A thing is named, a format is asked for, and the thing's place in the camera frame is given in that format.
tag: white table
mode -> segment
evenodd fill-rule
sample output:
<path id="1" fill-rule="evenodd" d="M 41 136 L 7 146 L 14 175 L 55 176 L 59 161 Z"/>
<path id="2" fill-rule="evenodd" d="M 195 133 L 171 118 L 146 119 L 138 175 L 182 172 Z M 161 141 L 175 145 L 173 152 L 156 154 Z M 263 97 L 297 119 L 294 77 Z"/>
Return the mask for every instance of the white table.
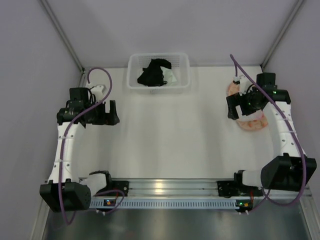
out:
<path id="1" fill-rule="evenodd" d="M 253 79 L 262 72 L 259 66 L 244 69 Z M 230 179 L 272 160 L 268 127 L 248 132 L 227 118 L 234 67 L 192 67 L 191 91 L 176 95 L 130 93 L 127 69 L 107 70 L 113 79 L 108 99 L 116 101 L 120 124 L 87 126 L 80 177 L 108 170 L 113 178 Z M 100 70 L 90 80 L 109 86 Z"/>

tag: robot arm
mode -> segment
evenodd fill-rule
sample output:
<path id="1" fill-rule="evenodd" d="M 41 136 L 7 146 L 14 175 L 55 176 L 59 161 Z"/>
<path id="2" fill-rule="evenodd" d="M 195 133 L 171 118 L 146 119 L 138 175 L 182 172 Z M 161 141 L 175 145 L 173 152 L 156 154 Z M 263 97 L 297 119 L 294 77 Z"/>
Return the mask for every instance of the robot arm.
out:
<path id="1" fill-rule="evenodd" d="M 67 135 L 64 133 L 70 122 L 80 113 L 90 108 L 96 102 L 103 99 L 106 88 L 97 85 L 91 89 L 85 87 L 70 88 L 70 100 L 66 107 L 57 113 L 58 143 L 52 172 L 47 184 L 40 186 L 40 195 L 50 206 L 53 212 L 60 212 L 58 196 L 59 165 L 62 164 L 62 194 L 65 211 L 86 210 L 91 203 L 91 197 L 99 190 L 108 188 L 111 183 L 110 174 L 107 171 L 97 171 L 80 182 L 78 176 L 78 154 L 81 138 L 87 124 L 92 125 L 116 125 L 120 122 L 117 116 L 116 102 L 110 101 L 110 112 L 106 113 L 105 102 L 85 113 L 77 119 L 69 128 Z M 61 160 L 62 142 L 63 161 Z"/>
<path id="2" fill-rule="evenodd" d="M 258 74 L 256 83 L 280 107 L 290 122 L 293 133 L 296 134 L 291 117 L 290 96 L 288 91 L 277 88 L 275 85 L 276 75 L 274 73 Z M 246 116 L 262 110 L 268 120 L 273 145 L 273 160 L 271 162 L 262 169 L 239 170 L 234 174 L 235 181 L 246 186 L 298 192 L 302 184 L 302 159 L 293 139 L 292 131 L 289 130 L 275 106 L 255 87 L 246 94 L 236 93 L 226 99 L 230 119 L 239 118 L 237 106 L 240 106 L 241 113 Z M 306 155 L 305 161 L 307 183 L 316 170 L 317 163 L 314 158 L 308 158 Z"/>

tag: white plastic bin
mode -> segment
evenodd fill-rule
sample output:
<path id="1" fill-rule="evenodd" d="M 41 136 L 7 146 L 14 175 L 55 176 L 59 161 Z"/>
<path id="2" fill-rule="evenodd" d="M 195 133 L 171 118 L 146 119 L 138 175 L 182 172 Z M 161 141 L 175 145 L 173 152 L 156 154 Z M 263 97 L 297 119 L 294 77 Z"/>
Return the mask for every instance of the white plastic bin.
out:
<path id="1" fill-rule="evenodd" d="M 172 72 L 177 79 L 174 86 L 145 86 L 138 83 L 138 77 L 147 68 L 151 59 L 165 59 L 171 63 Z M 181 52 L 133 54 L 129 59 L 126 75 L 127 87 L 140 94 L 178 94 L 185 92 L 191 84 L 188 55 Z"/>

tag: gray wall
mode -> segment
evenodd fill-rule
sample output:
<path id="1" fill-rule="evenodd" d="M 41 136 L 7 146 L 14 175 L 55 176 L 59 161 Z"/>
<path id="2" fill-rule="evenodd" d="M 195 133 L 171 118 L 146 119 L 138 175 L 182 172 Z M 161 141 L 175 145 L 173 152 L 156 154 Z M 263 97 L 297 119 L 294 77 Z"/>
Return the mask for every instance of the gray wall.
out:
<path id="1" fill-rule="evenodd" d="M 310 187 L 320 210 L 320 1 L 307 0 L 266 71 L 275 72 L 292 100 L 292 117 L 302 147 L 317 159 Z"/>
<path id="2" fill-rule="evenodd" d="M 0 33 L 0 239 L 26 240 L 80 73 L 36 0 L 1 1 Z"/>
<path id="3" fill-rule="evenodd" d="M 85 67 L 185 52 L 193 66 L 260 64 L 296 0 L 49 0 Z"/>

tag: gray floor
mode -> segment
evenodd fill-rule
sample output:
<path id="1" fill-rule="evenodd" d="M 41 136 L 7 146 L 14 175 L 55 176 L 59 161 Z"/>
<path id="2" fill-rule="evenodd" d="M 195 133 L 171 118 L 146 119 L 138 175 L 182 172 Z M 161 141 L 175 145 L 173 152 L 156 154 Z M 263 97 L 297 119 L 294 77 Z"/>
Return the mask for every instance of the gray floor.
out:
<path id="1" fill-rule="evenodd" d="M 44 240 L 307 240 L 300 205 L 277 207 L 266 202 L 247 215 L 214 210 L 118 210 L 103 216 L 80 212 L 71 226 L 50 213 Z"/>

